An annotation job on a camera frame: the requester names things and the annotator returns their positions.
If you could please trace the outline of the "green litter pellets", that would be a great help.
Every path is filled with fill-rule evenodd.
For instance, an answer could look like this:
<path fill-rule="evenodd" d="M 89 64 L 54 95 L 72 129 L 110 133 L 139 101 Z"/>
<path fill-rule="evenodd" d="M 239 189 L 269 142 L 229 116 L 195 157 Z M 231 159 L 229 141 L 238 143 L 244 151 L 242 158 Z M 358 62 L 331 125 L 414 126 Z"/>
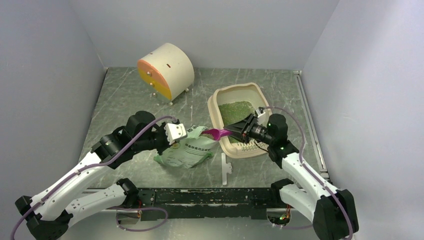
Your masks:
<path fill-rule="evenodd" d="M 236 101 L 233 103 L 225 103 L 218 106 L 223 125 L 229 125 L 239 122 L 255 113 L 255 109 L 248 101 Z"/>

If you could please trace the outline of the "round beige drawer cabinet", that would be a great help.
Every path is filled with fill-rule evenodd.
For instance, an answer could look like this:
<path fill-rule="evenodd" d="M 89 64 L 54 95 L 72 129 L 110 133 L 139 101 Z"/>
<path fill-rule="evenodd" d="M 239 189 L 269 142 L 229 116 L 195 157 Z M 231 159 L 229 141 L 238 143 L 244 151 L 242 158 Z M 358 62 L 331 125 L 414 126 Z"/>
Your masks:
<path fill-rule="evenodd" d="M 176 45 L 164 43 L 137 61 L 141 80 L 152 95 L 172 106 L 194 83 L 195 71 L 189 57 Z"/>

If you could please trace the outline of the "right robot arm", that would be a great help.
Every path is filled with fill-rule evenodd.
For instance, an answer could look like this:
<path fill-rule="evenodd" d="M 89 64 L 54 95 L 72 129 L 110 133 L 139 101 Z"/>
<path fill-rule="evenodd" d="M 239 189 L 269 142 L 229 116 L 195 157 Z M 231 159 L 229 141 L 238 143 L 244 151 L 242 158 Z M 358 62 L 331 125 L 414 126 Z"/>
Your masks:
<path fill-rule="evenodd" d="M 287 120 L 282 114 L 271 114 L 266 125 L 250 114 L 243 120 L 223 127 L 232 138 L 242 143 L 252 140 L 265 143 L 269 158 L 294 179 L 270 193 L 275 207 L 284 204 L 307 218 L 320 240 L 351 240 L 359 230 L 355 200 L 347 189 L 340 190 L 304 160 L 302 150 L 288 139 Z"/>

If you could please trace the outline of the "beige litter box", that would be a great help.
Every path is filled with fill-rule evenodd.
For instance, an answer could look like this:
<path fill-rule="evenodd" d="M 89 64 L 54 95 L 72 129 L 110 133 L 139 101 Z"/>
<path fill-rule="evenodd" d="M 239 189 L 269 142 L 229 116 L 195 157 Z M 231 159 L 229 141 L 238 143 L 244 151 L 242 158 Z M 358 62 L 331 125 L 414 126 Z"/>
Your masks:
<path fill-rule="evenodd" d="M 259 107 L 268 105 L 260 87 L 253 82 L 235 84 L 217 89 L 207 101 L 209 116 L 215 129 L 223 129 L 253 114 Z M 237 142 L 225 136 L 219 141 L 222 151 L 230 158 L 245 159 L 265 154 L 268 146 L 265 143 Z"/>

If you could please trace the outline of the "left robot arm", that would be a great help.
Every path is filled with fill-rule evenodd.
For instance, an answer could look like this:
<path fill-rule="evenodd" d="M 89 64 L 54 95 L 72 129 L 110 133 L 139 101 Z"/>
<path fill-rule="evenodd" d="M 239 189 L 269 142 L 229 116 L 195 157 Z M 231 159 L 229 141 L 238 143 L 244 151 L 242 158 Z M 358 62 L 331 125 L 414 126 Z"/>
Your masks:
<path fill-rule="evenodd" d="M 128 179 L 119 179 L 104 190 L 80 197 L 93 182 L 143 151 L 166 149 L 187 137 L 173 116 L 156 118 L 138 111 L 125 125 L 103 136 L 68 173 L 43 192 L 21 196 L 15 205 L 31 235 L 37 240 L 57 240 L 71 226 L 105 209 L 129 209 L 139 202 L 139 190 Z"/>

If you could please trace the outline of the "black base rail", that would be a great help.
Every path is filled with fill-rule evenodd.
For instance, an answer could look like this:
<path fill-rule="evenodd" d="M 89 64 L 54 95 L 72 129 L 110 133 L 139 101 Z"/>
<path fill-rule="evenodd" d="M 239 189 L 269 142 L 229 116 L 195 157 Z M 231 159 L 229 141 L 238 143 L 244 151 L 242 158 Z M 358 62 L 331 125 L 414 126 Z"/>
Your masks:
<path fill-rule="evenodd" d="M 143 221 L 202 218 L 267 220 L 269 212 L 284 213 L 288 205 L 271 187 L 139 188 L 119 207 L 142 209 Z"/>

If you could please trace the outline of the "green cat litter bag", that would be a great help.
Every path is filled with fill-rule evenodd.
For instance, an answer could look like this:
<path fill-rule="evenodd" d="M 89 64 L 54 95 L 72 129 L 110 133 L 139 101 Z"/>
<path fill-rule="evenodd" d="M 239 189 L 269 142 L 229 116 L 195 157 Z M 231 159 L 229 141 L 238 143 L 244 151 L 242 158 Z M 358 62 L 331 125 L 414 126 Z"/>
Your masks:
<path fill-rule="evenodd" d="M 203 134 L 209 128 L 206 126 L 192 125 L 188 128 L 187 137 L 166 149 L 161 155 L 156 155 L 153 160 L 168 167 L 192 168 L 213 156 L 212 148 L 218 141 L 210 134 Z"/>

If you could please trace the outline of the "magenta litter scoop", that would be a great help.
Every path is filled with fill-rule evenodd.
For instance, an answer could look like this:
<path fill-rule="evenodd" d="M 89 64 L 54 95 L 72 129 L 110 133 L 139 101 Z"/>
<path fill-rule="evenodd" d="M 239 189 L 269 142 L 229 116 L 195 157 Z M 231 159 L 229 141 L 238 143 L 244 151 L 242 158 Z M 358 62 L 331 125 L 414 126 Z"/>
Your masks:
<path fill-rule="evenodd" d="M 211 128 L 204 130 L 202 134 L 211 135 L 215 141 L 219 141 L 222 137 L 230 136 L 232 132 L 226 129 Z"/>

